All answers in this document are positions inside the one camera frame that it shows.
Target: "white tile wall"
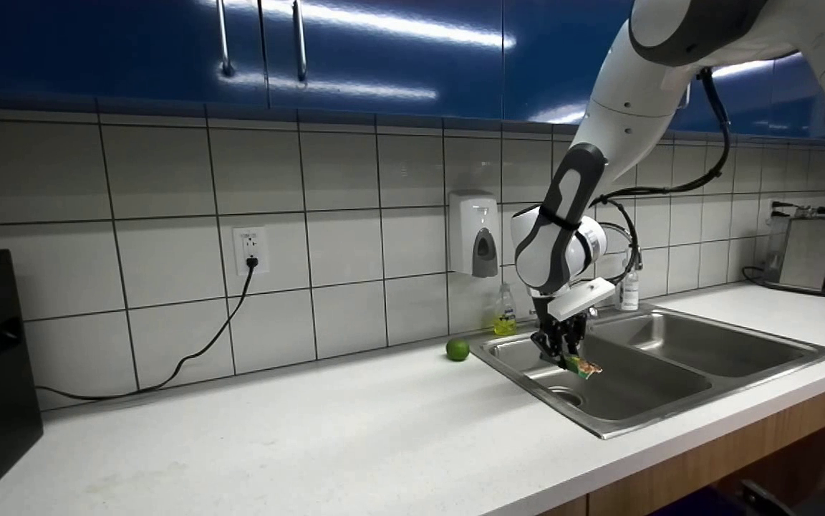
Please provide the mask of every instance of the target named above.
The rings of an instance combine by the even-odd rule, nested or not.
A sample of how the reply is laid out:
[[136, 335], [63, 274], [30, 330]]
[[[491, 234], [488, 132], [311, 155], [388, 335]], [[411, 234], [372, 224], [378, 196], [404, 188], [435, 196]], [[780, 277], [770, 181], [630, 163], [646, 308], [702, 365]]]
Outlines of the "white tile wall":
[[[14, 252], [36, 371], [79, 393], [160, 381], [239, 302], [239, 228], [266, 234], [269, 271], [255, 277], [233, 330], [180, 381], [481, 332], [501, 277], [448, 274], [454, 189], [500, 196], [501, 274], [516, 312], [530, 320], [511, 215], [544, 196], [567, 140], [560, 132], [0, 112], [0, 246]], [[667, 138], [603, 193], [700, 179], [716, 152], [716, 140]], [[765, 249], [756, 235], [773, 198], [822, 203], [825, 146], [746, 143], [709, 193], [629, 198], [646, 246], [643, 295], [736, 281]]]
[[0, 224], [110, 218], [99, 126], [0, 123]]

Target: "sink basin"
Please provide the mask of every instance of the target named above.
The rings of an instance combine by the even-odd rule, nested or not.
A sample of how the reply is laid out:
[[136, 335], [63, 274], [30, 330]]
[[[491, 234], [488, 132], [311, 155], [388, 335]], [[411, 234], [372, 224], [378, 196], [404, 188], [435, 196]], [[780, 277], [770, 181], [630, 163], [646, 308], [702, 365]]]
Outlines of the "sink basin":
[[603, 373], [589, 381], [543, 361], [530, 332], [475, 345], [473, 353], [603, 439], [825, 360], [825, 347], [664, 311], [590, 324], [583, 353]]

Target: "soap dispenser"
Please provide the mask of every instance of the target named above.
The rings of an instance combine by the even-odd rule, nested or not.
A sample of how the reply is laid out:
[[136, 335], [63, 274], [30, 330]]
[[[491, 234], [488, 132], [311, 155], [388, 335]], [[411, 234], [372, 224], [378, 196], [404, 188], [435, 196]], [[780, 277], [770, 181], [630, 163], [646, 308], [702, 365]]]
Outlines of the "soap dispenser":
[[450, 196], [450, 271], [460, 277], [500, 277], [500, 203], [491, 196]]

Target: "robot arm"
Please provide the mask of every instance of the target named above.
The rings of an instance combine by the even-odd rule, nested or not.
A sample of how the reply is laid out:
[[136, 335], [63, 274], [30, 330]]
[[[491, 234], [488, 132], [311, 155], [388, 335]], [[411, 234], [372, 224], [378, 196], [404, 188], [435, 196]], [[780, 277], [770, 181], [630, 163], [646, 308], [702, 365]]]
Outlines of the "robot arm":
[[548, 360], [573, 357], [586, 312], [617, 292], [603, 279], [580, 281], [606, 252], [603, 228], [586, 215], [600, 185], [617, 181], [656, 146], [689, 83], [709, 66], [802, 49], [825, 87], [819, 21], [806, 0], [636, 0], [544, 202], [514, 218], [516, 267], [534, 295]]

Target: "kitchen sink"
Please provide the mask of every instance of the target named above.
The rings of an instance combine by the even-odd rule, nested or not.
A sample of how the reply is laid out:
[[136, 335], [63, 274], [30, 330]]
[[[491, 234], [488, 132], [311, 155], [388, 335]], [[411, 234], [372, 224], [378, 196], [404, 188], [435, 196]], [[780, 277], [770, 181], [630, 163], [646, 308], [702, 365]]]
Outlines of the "kitchen sink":
[[825, 360], [825, 347], [664, 311], [594, 321], [583, 357], [603, 373], [590, 380], [543, 361], [530, 332], [473, 353], [603, 439]]

